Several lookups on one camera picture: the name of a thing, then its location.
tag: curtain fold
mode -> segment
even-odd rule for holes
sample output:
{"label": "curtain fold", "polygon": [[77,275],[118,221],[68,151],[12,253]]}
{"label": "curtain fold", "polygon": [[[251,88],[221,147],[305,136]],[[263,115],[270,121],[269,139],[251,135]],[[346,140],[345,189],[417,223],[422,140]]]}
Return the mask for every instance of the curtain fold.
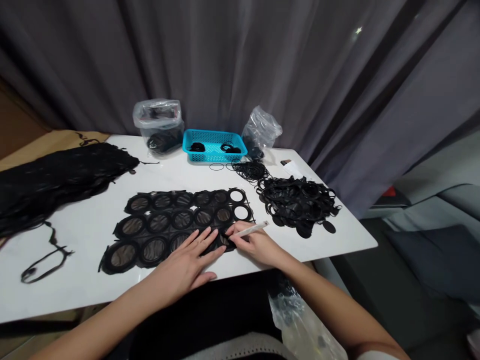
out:
{"label": "curtain fold", "polygon": [[[283,127],[275,146],[297,150],[360,216],[476,119],[480,106],[460,94],[480,89],[476,74],[464,78],[477,70],[477,8],[473,0],[4,0],[0,76],[60,129],[136,135],[134,104],[169,98],[180,100],[188,128],[240,133],[261,105]],[[449,41],[464,46],[450,63]],[[436,72],[454,74],[458,92]],[[414,132],[421,144],[407,138]]]}

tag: table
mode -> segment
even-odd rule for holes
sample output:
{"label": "table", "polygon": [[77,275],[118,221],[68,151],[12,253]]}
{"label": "table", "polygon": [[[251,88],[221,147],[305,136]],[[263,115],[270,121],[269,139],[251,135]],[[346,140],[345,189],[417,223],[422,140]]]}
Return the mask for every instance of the table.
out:
{"label": "table", "polygon": [[[140,136],[112,135],[107,142],[126,148],[143,162],[157,161],[148,157]],[[291,149],[266,151],[264,164],[273,177],[288,178],[280,164],[286,159],[295,161],[304,175],[321,182]],[[114,275],[98,272],[105,249],[115,240],[112,234],[115,225],[127,216],[125,205],[137,192],[187,190],[194,193],[241,188],[245,190],[256,221],[268,220],[270,225],[265,231],[302,262],[377,246],[374,238],[346,207],[337,217],[329,219],[336,227],[335,234],[315,225],[312,236],[304,239],[294,228],[278,227],[265,212],[265,206],[251,184],[226,168],[213,171],[207,163],[190,162],[181,149],[161,159],[160,164],[139,164],[135,171],[136,174],[127,172],[120,176],[104,193],[67,204],[50,217],[59,245],[75,251],[52,275],[32,284],[20,282],[22,271],[53,250],[48,243],[51,230],[47,226],[20,233],[5,244],[0,250],[0,323],[110,302],[145,278],[152,269],[134,267]],[[342,205],[338,199],[335,204]],[[264,269],[263,265],[234,250],[222,255],[208,270],[215,272],[218,279],[224,279]]]}

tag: teal plastic basket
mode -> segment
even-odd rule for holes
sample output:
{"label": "teal plastic basket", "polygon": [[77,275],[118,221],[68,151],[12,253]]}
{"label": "teal plastic basket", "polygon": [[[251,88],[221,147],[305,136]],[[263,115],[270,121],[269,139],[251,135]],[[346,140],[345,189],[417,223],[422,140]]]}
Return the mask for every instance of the teal plastic basket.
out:
{"label": "teal plastic basket", "polygon": [[[205,145],[205,152],[190,151],[193,143],[202,143]],[[241,150],[240,153],[228,153],[222,151],[222,144],[230,144]],[[247,148],[240,135],[225,131],[208,131],[188,129],[183,134],[183,151],[193,162],[206,163],[231,163],[240,161],[247,155]]]}

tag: dark gray pillow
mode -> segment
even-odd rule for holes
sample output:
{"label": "dark gray pillow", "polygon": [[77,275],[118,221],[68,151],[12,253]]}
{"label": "dark gray pillow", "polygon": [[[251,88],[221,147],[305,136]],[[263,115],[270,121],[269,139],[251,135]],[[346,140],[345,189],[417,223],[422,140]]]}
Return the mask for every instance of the dark gray pillow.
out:
{"label": "dark gray pillow", "polygon": [[386,231],[385,235],[423,285],[480,304],[480,243],[465,226]]}

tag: clear plastic bag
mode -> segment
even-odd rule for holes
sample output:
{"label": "clear plastic bag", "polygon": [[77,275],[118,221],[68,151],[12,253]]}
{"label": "clear plastic bag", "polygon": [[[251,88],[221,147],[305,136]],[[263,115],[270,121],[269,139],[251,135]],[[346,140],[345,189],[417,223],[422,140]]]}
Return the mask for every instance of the clear plastic bag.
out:
{"label": "clear plastic bag", "polygon": [[275,326],[298,360],[348,360],[347,353],[300,294],[283,278],[279,291],[268,291]]}
{"label": "clear plastic bag", "polygon": [[151,99],[133,108],[133,123],[140,129],[148,151],[154,157],[169,154],[182,146],[185,124],[180,101]]}
{"label": "clear plastic bag", "polygon": [[241,138],[251,159],[264,157],[265,148],[273,148],[275,139],[282,134],[282,127],[277,120],[265,112],[260,105],[250,114],[250,119],[243,128]]}

